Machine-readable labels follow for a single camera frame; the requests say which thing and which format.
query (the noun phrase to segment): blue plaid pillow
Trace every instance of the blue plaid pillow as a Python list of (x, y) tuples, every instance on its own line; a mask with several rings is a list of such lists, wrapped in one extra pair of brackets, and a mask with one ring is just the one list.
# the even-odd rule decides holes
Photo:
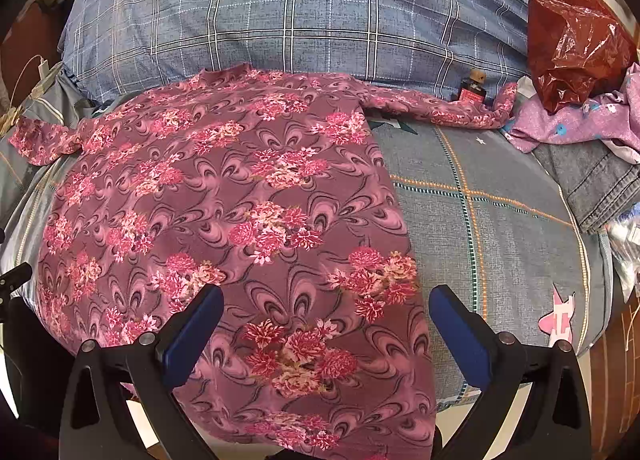
[(76, 0), (60, 49), (100, 101), (244, 61), (446, 99), (481, 68), (492, 97), (527, 72), (527, 1)]

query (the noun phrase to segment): metal screw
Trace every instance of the metal screw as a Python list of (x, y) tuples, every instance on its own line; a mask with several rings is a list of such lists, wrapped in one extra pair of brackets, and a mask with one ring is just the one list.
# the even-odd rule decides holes
[(84, 343), (82, 343), (82, 351), (85, 353), (90, 352), (95, 348), (95, 341), (93, 339), (88, 339)]
[(570, 352), (573, 350), (571, 344), (569, 342), (564, 341), (563, 339), (558, 341), (558, 348), (560, 348), (564, 352)]
[(500, 332), (498, 334), (498, 339), (500, 339), (500, 342), (505, 345), (512, 345), (516, 342), (514, 335), (509, 332)]
[(143, 346), (148, 346), (156, 340), (156, 334), (153, 332), (145, 332), (138, 338), (138, 342)]

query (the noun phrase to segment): blue gripper pad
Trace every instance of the blue gripper pad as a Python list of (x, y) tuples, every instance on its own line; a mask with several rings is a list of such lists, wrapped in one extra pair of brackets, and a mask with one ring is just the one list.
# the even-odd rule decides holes
[(485, 390), (491, 382), (489, 353), (465, 321), (465, 316), (473, 314), (466, 310), (457, 297), (455, 301), (457, 306), (447, 297), (444, 289), (437, 286), (429, 295), (429, 315), (466, 382), (470, 386)]
[(224, 307), (222, 290), (219, 287), (212, 288), (166, 349), (162, 357), (162, 381), (169, 390), (187, 382), (193, 366), (222, 318)]

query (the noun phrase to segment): clear plastic bag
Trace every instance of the clear plastic bag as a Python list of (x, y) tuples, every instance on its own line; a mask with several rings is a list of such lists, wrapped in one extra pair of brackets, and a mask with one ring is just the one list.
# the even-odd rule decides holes
[(640, 203), (611, 220), (606, 229), (626, 302), (640, 273)]

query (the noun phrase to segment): pink floral shirt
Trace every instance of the pink floral shirt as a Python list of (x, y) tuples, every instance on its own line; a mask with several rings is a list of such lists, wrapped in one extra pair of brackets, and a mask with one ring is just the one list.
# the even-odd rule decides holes
[(32, 163), (82, 151), (44, 233), (40, 318), (73, 353), (89, 337), (116, 346), (219, 285), (223, 318), (175, 390), (194, 422), (318, 458), (426, 460), (428, 325), (363, 108), (499, 127), (512, 88), (488, 110), (243, 65), (74, 131), (20, 119), (11, 142)]

